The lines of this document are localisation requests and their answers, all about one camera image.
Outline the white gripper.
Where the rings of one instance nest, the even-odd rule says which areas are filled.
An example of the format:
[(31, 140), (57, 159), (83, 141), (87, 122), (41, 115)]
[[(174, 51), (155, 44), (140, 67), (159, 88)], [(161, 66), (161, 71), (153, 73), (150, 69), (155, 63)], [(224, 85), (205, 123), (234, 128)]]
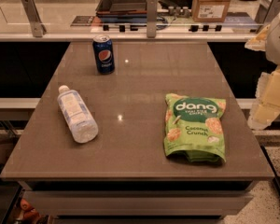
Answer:
[(253, 130), (264, 130), (280, 115), (280, 65), (270, 74), (261, 73), (256, 98), (260, 102), (252, 104), (247, 124)]

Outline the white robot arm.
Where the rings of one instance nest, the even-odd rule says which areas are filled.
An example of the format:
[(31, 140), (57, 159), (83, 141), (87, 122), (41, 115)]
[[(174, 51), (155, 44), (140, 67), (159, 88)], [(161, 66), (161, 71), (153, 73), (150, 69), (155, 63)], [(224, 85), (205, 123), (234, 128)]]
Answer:
[(251, 129), (263, 130), (280, 115), (280, 12), (270, 24), (245, 43), (245, 48), (264, 51), (266, 59), (276, 64), (273, 72), (260, 75), (256, 101), (252, 104), (247, 122)]

